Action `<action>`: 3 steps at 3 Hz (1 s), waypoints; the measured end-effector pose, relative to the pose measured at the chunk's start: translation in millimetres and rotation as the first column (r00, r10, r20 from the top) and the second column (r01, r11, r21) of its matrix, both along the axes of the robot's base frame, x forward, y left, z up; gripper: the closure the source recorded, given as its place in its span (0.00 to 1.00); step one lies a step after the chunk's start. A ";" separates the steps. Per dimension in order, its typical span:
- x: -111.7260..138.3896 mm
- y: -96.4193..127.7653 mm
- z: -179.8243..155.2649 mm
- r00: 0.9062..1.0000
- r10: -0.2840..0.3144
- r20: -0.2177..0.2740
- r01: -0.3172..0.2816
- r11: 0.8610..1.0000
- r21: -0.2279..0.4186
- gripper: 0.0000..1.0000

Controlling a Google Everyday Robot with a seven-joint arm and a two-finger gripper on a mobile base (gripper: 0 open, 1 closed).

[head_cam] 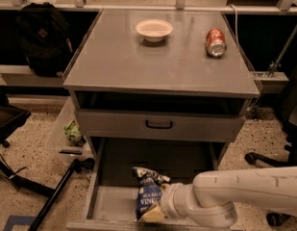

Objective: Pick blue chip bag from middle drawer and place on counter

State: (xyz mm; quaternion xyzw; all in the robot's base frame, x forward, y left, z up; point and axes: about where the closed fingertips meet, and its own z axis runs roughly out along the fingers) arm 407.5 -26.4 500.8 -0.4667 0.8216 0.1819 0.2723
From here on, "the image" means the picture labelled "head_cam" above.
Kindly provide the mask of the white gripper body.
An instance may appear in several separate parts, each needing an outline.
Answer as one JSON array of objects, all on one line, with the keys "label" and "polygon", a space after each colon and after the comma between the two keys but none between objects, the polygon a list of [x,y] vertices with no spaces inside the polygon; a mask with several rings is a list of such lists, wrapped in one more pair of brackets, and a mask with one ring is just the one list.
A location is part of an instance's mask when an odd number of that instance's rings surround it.
[{"label": "white gripper body", "polygon": [[169,185],[160,200],[161,209],[168,218],[186,218],[194,203],[195,194],[192,185],[181,183]]}]

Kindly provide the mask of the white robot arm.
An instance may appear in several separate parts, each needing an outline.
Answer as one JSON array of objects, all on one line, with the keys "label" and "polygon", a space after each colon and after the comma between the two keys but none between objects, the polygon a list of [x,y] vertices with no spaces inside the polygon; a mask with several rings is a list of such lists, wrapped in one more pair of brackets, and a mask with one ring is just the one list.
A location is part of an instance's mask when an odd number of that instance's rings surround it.
[{"label": "white robot arm", "polygon": [[171,183],[148,168],[135,173],[138,221],[189,218],[200,226],[228,228],[237,221],[237,202],[297,217],[297,167],[205,171],[190,184]]}]

